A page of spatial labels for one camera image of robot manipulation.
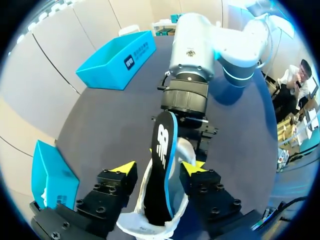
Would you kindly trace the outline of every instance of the bolt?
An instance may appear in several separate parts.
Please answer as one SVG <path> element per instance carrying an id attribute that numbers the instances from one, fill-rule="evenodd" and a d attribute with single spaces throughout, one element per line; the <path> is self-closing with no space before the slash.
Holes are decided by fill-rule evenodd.
<path id="1" fill-rule="evenodd" d="M 224 189 L 224 185 L 221 184 L 221 183 L 218 183 L 215 187 L 216 187 L 216 189 L 217 189 L 218 191 L 221 191 L 221 190 Z"/>
<path id="2" fill-rule="evenodd" d="M 104 214 L 106 212 L 106 208 L 103 207 L 103 206 L 100 206 L 98 207 L 96 210 L 95 210 L 98 214 Z"/>
<path id="3" fill-rule="evenodd" d="M 57 231 L 54 231 L 52 234 L 51 234 L 51 238 L 53 240 L 59 240 L 60 239 L 60 233 L 57 232 Z"/>
<path id="4" fill-rule="evenodd" d="M 205 194 L 206 192 L 208 192 L 208 189 L 206 187 L 201 187 L 199 192 Z"/>
<path id="5" fill-rule="evenodd" d="M 69 228 L 70 227 L 70 223 L 68 223 L 67 221 L 65 221 L 64 223 L 63 223 L 63 225 L 62 225 L 62 228 L 63 229 L 67 229 L 67 228 Z"/>
<path id="6" fill-rule="evenodd" d="M 116 188 L 114 186 L 109 187 L 109 192 L 114 193 L 116 191 Z"/>
<path id="7" fill-rule="evenodd" d="M 235 199 L 233 201 L 233 205 L 235 205 L 235 206 L 239 206 L 240 204 L 241 204 L 241 200 L 240 199 Z"/>
<path id="8" fill-rule="evenodd" d="M 75 201 L 77 206 L 81 206 L 82 204 L 84 204 L 84 201 L 82 199 L 78 199 L 77 201 Z"/>
<path id="9" fill-rule="evenodd" d="M 214 207 L 214 208 L 211 209 L 211 213 L 216 215 L 216 214 L 219 214 L 220 211 L 219 211 L 219 209 L 217 207 Z"/>
<path id="10" fill-rule="evenodd" d="M 186 54 L 188 55 L 188 57 L 193 57 L 196 53 L 193 50 L 188 50 Z"/>

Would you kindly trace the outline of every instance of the monitor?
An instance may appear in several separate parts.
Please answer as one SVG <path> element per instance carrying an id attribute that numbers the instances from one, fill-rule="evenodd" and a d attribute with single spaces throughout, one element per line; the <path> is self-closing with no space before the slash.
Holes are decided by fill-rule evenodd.
<path id="1" fill-rule="evenodd" d="M 308 87 L 309 87 L 309 97 L 312 99 L 316 95 L 319 89 L 319 86 L 313 76 L 309 79 Z"/>

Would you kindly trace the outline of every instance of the blue plastic bin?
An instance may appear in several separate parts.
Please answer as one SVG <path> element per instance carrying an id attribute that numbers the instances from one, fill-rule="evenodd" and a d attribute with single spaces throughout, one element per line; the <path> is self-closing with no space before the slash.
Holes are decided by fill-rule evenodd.
<path id="1" fill-rule="evenodd" d="M 56 208 L 58 203 L 74 209 L 79 180 L 70 170 L 58 149 L 37 141 L 31 175 L 31 190 L 40 208 L 45 208 L 41 195 L 46 188 L 47 207 Z"/>
<path id="2" fill-rule="evenodd" d="M 124 90 L 155 50 L 151 31 L 120 36 L 96 51 L 75 73 L 88 88 Z"/>
<path id="3" fill-rule="evenodd" d="M 173 24 L 176 24 L 176 23 L 178 22 L 179 18 L 180 18 L 183 14 L 184 14 L 184 13 L 172 14 L 172 15 L 170 16 L 171 22 L 172 22 Z"/>

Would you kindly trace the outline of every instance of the white shirt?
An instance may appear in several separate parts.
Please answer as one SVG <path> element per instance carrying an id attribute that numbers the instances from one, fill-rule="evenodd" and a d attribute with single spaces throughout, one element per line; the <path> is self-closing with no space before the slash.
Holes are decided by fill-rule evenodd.
<path id="1" fill-rule="evenodd" d="M 292 81 L 294 75 L 296 75 L 299 72 L 299 68 L 297 66 L 294 65 L 290 65 L 289 69 L 287 69 L 283 75 L 282 78 L 278 79 L 278 84 L 281 88 L 281 84 L 287 84 L 289 82 Z M 307 96 L 309 94 L 309 87 L 308 87 L 308 80 L 306 80 L 305 82 L 300 83 L 301 87 L 300 87 L 300 92 L 298 94 L 298 98 L 296 101 L 296 109 L 300 109 L 298 107 L 299 101 L 300 99 L 302 99 L 303 97 Z M 295 95 L 295 89 L 290 89 L 290 93 L 291 95 Z"/>

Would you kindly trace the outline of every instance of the desk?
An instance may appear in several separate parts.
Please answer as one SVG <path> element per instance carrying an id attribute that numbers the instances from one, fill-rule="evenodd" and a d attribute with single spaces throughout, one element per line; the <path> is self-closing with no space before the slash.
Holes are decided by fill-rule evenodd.
<path id="1" fill-rule="evenodd" d="M 87 88 L 69 114 L 56 146 L 80 180 L 77 198 L 83 198 L 96 183 L 102 169 L 137 162 L 138 181 L 123 212 L 132 212 L 151 158 L 153 121 L 161 112 L 162 92 L 157 85 L 169 68 L 171 36 L 157 36 L 156 52 L 137 72 L 124 91 Z M 222 66 L 215 66 L 209 85 L 207 117 L 218 128 L 210 141 L 207 169 L 222 177 L 227 191 L 242 201 L 242 213 L 264 212 L 273 189 L 278 156 L 277 124 L 267 85 L 257 71 L 245 88 L 231 86 Z M 197 239 L 191 229 L 195 218 L 182 217 L 182 235 Z M 130 239 L 117 227 L 109 239 Z"/>

